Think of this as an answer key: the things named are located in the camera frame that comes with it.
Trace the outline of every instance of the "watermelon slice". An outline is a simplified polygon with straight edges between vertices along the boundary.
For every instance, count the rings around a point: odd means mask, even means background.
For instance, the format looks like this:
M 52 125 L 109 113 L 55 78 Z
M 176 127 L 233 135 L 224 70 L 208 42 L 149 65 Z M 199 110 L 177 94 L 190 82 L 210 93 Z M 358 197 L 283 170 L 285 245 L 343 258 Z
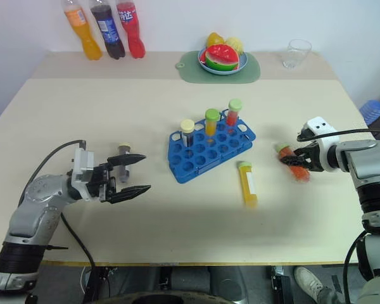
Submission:
M 215 44 L 205 52 L 206 66 L 217 71 L 232 71 L 238 67 L 237 51 L 226 44 Z

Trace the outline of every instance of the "test tube rack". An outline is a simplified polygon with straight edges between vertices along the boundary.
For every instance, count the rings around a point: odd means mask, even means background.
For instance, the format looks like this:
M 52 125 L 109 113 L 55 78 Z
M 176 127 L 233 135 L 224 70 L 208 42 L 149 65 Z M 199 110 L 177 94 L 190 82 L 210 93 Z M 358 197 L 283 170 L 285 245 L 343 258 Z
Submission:
M 184 184 L 252 147 L 255 133 L 239 117 L 235 126 L 228 126 L 226 113 L 221 112 L 214 136 L 205 134 L 205 119 L 196 122 L 191 147 L 184 146 L 180 131 L 170 134 L 167 157 L 177 182 Z

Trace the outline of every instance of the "blue plate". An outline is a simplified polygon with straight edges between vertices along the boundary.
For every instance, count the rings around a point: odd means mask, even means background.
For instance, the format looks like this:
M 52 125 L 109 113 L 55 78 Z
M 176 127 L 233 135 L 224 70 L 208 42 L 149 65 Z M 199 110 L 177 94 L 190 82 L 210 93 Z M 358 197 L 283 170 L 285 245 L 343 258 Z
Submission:
M 205 51 L 205 47 L 200 51 L 198 52 L 198 63 L 201 65 L 201 67 L 203 69 L 205 69 L 207 72 L 210 72 L 210 73 L 213 73 L 213 74 L 217 74 L 217 75 L 230 75 L 230 74 L 235 74 L 237 72 L 239 72 L 240 70 L 242 70 L 246 64 L 248 63 L 248 56 L 246 55 L 246 53 L 244 52 L 242 55 L 239 55 L 239 68 L 237 70 L 232 70 L 232 71 L 217 71 L 217 70 L 213 70 L 212 68 L 209 68 L 208 66 L 204 65 L 201 61 L 200 61 L 200 56 L 201 54 L 204 53 Z

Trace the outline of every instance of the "beige table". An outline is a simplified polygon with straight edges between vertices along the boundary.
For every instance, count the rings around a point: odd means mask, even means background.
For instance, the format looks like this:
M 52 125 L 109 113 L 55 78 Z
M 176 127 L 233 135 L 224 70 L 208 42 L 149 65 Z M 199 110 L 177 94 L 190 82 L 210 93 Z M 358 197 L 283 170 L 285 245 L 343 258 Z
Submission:
M 279 163 L 273 145 L 295 142 L 302 125 L 324 117 L 338 130 L 365 127 L 332 70 L 312 54 L 296 70 L 275 54 L 256 53 L 262 77 L 252 84 L 189 84 L 174 64 L 180 53 L 149 53 L 143 60 L 50 54 L 0 117 L 0 249 L 20 192 L 39 162 L 56 146 L 86 139 L 97 163 L 122 141 L 148 158 L 132 166 L 128 186 L 151 184 L 125 203 L 79 201 L 65 216 L 99 265 L 128 263 L 307 264 L 341 263 L 362 230 L 350 175 L 312 173 L 299 184 Z M 253 147 L 187 184 L 167 163 L 168 135 L 184 118 L 199 120 L 207 108 L 241 98 L 242 119 L 255 131 Z M 345 136 L 343 140 L 369 138 Z M 67 148 L 41 174 L 70 170 Z M 259 198 L 243 205 L 237 161 L 253 164 Z M 67 251 L 44 259 L 87 263 L 60 223 L 51 241 Z

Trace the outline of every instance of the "person's foot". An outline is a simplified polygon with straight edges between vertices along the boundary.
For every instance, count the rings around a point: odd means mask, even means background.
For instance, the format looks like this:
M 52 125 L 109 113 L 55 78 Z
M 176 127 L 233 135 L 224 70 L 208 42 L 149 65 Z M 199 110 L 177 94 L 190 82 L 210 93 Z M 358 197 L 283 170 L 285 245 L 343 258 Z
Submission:
M 318 294 L 324 288 L 321 281 L 305 267 L 294 268 L 294 279 L 297 285 L 318 303 Z

